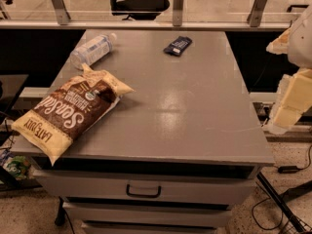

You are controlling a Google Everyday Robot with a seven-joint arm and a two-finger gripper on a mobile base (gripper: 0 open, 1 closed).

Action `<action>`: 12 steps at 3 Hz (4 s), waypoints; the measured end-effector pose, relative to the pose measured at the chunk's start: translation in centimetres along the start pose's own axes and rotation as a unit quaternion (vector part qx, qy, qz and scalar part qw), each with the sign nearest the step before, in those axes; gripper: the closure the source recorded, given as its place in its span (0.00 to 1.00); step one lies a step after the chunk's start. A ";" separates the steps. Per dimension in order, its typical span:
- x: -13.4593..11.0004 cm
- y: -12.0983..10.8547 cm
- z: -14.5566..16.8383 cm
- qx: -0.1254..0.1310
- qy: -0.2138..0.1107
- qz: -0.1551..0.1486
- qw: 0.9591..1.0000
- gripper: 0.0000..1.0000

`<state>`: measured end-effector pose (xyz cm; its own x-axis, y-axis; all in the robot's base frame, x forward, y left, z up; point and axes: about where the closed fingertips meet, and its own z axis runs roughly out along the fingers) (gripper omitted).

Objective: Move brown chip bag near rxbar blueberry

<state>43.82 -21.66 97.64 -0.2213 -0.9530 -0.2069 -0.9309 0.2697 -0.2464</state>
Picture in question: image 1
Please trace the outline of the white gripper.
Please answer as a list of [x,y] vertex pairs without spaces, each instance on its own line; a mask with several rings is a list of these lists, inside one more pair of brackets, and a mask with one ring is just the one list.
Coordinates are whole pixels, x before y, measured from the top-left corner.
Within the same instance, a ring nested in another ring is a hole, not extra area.
[[312,5],[266,51],[288,53],[289,62],[301,67],[293,76],[285,74],[278,86],[269,115],[269,130],[289,130],[312,106]]

